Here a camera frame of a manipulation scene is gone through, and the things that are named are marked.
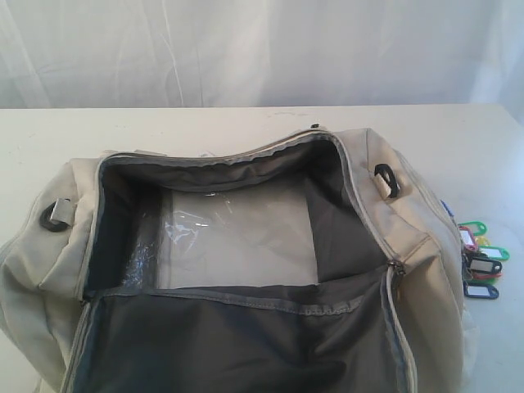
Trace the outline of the beige duffel bag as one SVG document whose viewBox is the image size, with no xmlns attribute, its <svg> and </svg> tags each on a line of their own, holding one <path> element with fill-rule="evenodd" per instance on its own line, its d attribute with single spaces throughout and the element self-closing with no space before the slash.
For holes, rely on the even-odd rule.
<svg viewBox="0 0 524 393">
<path fill-rule="evenodd" d="M 305 196 L 318 283 L 123 284 L 146 194 L 284 184 Z M 371 129 L 73 159 L 1 250 L 1 328 L 50 392 L 458 392 L 462 242 L 440 202 Z"/>
</svg>

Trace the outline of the colourful key tag bunch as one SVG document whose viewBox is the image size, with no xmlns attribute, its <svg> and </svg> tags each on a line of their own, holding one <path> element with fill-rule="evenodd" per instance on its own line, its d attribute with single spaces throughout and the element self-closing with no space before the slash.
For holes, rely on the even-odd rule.
<svg viewBox="0 0 524 393">
<path fill-rule="evenodd" d="M 503 275 L 503 262 L 510 259 L 509 252 L 490 243 L 486 237 L 488 228 L 483 222 L 457 223 L 449 206 L 444 201 L 440 203 L 461 237 L 463 294 L 470 299 L 498 299 L 499 290 L 495 284 Z"/>
</svg>

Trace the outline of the white backdrop curtain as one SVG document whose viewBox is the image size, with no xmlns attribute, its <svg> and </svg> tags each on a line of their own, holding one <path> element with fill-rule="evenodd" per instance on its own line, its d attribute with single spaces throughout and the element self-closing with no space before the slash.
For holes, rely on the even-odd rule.
<svg viewBox="0 0 524 393">
<path fill-rule="evenodd" d="M 497 102 L 520 1 L 4 1 L 4 108 Z"/>
</svg>

